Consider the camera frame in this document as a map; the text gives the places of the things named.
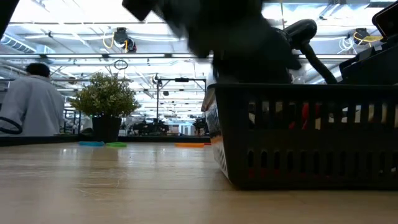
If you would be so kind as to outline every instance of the black plastic basket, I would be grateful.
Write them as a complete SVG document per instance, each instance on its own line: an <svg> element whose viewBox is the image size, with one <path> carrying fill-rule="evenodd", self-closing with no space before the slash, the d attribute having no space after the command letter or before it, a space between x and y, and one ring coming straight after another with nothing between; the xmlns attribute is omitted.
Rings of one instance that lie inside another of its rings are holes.
<svg viewBox="0 0 398 224"><path fill-rule="evenodd" d="M398 86L212 84L202 109L239 188L397 189L397 99Z"/></svg>

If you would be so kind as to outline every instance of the ceiling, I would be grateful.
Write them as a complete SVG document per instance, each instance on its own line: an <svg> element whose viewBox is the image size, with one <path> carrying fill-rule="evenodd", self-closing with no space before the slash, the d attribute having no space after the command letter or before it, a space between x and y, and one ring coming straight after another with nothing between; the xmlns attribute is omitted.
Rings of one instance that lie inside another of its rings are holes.
<svg viewBox="0 0 398 224"><path fill-rule="evenodd" d="M1 40L0 54L71 54L69 58L52 58L46 61L53 71L53 84L65 96L73 96L73 90L87 84L86 80L96 72L119 72L120 77L133 81L131 88L139 91L137 97L143 105L139 111L154 115L156 91L152 78L155 74L160 78L203 79L211 72L210 60L196 61L189 54L186 40L176 38L167 24L154 13L144 22L139 22L122 7L121 1L20 0ZM315 52L350 56L369 46L351 45L351 40L343 42L347 34L352 34L355 28L367 28L372 35L379 35L371 18L393 1L283 2L283 12L279 1L264 3L263 16L273 26L283 29L300 19L314 19L318 24L317 36L311 42ZM137 53L144 54L140 58L124 58L129 65L127 69L115 69L113 63L118 58L74 58L73 54L124 53L122 48L115 45L110 47L112 33L117 27L127 28L129 37L137 45ZM160 53L186 55L178 58L154 57ZM324 62L338 76L335 67L343 60ZM34 61L34 58L0 59L0 76L13 79L23 75L23 68ZM296 77L305 75L307 83L322 82L311 66L305 62L303 65L303 69L294 73ZM70 77L81 80L71 85L66 82ZM160 93L160 114L200 115L204 87L203 82L170 82L163 90L175 91L169 91L169 96Z"/></svg>

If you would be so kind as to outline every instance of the potted plant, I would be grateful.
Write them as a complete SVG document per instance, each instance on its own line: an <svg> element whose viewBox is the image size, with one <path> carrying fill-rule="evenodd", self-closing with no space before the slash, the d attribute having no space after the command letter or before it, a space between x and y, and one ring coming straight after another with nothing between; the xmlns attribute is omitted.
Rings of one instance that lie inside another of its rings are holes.
<svg viewBox="0 0 398 224"><path fill-rule="evenodd" d="M130 115L140 106L136 93L129 88L128 79L96 73L71 100L71 105L93 118L96 141L115 142L118 139L121 118Z"/></svg>

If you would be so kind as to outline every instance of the green leaves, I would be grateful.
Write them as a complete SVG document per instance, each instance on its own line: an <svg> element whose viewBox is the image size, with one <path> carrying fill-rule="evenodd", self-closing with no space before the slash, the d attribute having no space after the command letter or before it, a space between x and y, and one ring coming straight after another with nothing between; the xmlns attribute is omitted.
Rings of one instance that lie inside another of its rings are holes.
<svg viewBox="0 0 398 224"><path fill-rule="evenodd" d="M90 85L85 86L71 100L71 105L87 115L128 116L140 107L136 93L129 88L129 80L97 73L92 76Z"/></svg>

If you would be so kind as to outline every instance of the table surface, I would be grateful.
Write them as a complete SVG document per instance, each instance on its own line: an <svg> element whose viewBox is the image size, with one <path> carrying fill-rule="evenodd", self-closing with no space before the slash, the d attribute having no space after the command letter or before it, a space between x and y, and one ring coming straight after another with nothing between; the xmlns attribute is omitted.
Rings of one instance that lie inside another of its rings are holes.
<svg viewBox="0 0 398 224"><path fill-rule="evenodd" d="M238 191L210 147L0 148L0 220L13 224L398 223L398 192Z"/></svg>

